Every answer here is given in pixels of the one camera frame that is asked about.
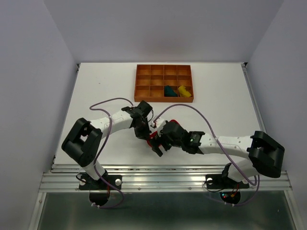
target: white table surface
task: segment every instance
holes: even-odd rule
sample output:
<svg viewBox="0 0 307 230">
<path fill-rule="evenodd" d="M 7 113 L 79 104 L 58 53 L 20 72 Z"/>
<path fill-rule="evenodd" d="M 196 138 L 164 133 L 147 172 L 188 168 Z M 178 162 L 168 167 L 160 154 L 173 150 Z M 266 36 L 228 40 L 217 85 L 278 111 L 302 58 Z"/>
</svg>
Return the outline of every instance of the white table surface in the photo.
<svg viewBox="0 0 307 230">
<path fill-rule="evenodd" d="M 54 164 L 76 164 L 62 149 L 61 144 L 77 119 L 104 117 L 89 107 L 114 97 L 125 97 L 134 102 L 136 65 L 138 63 L 82 63 L 74 86 L 64 128 L 59 140 Z M 211 123 L 218 136 L 246 136 L 260 130 L 247 83 L 240 63 L 170 63 L 191 65 L 194 102 Z M 159 114 L 172 103 L 150 103 L 154 114 Z M 102 108 L 111 114 L 126 101 L 105 103 Z M 167 111 L 163 118 L 177 120 L 187 131 L 210 132 L 203 119 L 193 110 L 178 106 Z M 171 148 L 162 157 L 151 151 L 146 141 L 137 139 L 133 129 L 122 130 L 110 136 L 99 157 L 102 165 L 211 165 L 226 164 L 221 154 L 190 155 L 181 149 Z"/>
</svg>

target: screw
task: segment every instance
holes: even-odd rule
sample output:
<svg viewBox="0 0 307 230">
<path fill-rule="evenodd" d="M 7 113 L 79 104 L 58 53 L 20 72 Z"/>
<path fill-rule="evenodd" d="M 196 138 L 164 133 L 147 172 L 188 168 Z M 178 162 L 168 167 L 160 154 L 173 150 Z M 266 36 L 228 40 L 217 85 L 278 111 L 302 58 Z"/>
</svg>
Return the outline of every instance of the screw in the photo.
<svg viewBox="0 0 307 230">
<path fill-rule="evenodd" d="M 115 184 L 116 184 L 117 186 L 120 186 L 120 185 L 121 185 L 121 180 L 120 180 L 120 179 L 116 179 L 116 180 L 115 180 Z"/>
</svg>

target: glass panel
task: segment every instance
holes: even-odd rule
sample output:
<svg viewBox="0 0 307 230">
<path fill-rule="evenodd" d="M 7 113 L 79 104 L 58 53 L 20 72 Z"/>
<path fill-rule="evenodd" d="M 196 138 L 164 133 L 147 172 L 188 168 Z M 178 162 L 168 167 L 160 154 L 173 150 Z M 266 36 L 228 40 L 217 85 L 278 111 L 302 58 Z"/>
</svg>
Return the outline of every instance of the glass panel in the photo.
<svg viewBox="0 0 307 230">
<path fill-rule="evenodd" d="M 245 200 L 253 192 L 244 192 Z M 259 192 L 242 207 L 206 198 L 208 193 L 126 194 L 115 209 L 90 206 L 87 193 L 47 194 L 40 230 L 272 230 L 295 229 L 283 191 Z M 219 198 L 219 194 L 210 194 Z"/>
</svg>

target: yellow object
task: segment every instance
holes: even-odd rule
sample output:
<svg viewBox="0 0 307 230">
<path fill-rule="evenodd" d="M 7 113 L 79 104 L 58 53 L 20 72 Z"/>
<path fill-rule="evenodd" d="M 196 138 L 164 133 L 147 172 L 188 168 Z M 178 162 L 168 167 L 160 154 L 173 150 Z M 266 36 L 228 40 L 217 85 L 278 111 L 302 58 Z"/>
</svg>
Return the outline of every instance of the yellow object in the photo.
<svg viewBox="0 0 307 230">
<path fill-rule="evenodd" d="M 186 90 L 186 87 L 185 86 L 180 86 L 178 88 L 178 91 L 179 91 L 179 95 L 180 97 L 191 97 L 192 94 L 190 94 L 187 90 Z"/>
</svg>

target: red object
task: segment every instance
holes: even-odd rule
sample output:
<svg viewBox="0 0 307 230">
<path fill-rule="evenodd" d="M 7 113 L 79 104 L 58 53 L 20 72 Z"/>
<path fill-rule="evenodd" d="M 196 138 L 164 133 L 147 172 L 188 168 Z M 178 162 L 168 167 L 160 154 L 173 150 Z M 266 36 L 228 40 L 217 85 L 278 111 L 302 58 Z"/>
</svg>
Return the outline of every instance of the red object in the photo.
<svg viewBox="0 0 307 230">
<path fill-rule="evenodd" d="M 152 147 L 152 145 L 150 144 L 149 140 L 153 139 L 155 137 L 155 135 L 158 134 L 158 131 L 153 132 L 151 135 L 149 135 L 149 139 L 147 140 L 147 144 Z"/>
<path fill-rule="evenodd" d="M 179 122 L 176 121 L 176 120 L 174 120 L 174 119 L 173 119 L 173 120 L 170 120 L 169 122 L 171 122 L 171 121 L 173 121 L 173 122 L 177 123 L 178 125 L 180 125 Z"/>
<path fill-rule="evenodd" d="M 179 124 L 178 121 L 176 121 L 176 120 L 174 120 L 174 119 L 173 119 L 173 120 L 170 120 L 169 122 L 171 122 L 171 121 L 173 121 L 173 122 Z M 149 135 L 149 139 L 147 140 L 147 144 L 148 144 L 150 147 L 152 147 L 152 145 L 150 144 L 149 140 L 153 139 L 157 134 L 158 134 L 158 132 L 155 131 L 155 132 L 153 132 L 151 135 Z"/>
</svg>

